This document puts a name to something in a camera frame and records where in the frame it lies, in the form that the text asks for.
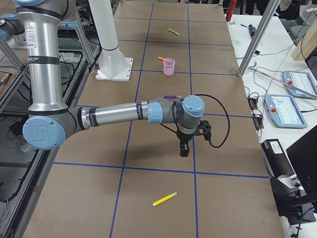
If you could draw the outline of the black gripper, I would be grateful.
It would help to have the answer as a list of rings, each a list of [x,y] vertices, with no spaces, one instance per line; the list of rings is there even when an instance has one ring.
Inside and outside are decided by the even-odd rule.
[[[193,139],[194,136],[199,136],[200,132],[197,129],[194,133],[185,134],[179,128],[176,131],[176,135],[180,140],[180,156],[181,157],[188,157],[190,148],[188,143]]]

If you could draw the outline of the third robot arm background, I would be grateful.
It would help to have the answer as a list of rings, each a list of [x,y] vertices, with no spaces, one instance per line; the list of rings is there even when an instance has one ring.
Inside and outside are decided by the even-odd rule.
[[[11,43],[11,46],[26,48],[24,25],[13,13],[0,16],[0,37],[6,42],[13,40],[14,43]]]

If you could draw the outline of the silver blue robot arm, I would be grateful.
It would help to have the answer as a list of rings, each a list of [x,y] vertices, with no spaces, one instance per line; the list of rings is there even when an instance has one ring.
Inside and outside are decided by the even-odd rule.
[[[188,156],[194,136],[211,140],[211,126],[201,119],[204,101],[195,95],[174,102],[155,99],[105,108],[69,108],[62,98],[57,28],[76,14],[75,2],[18,0],[15,4],[17,16],[24,23],[33,96],[23,136],[33,147],[51,150],[91,127],[144,119],[154,124],[175,124],[182,157]]]

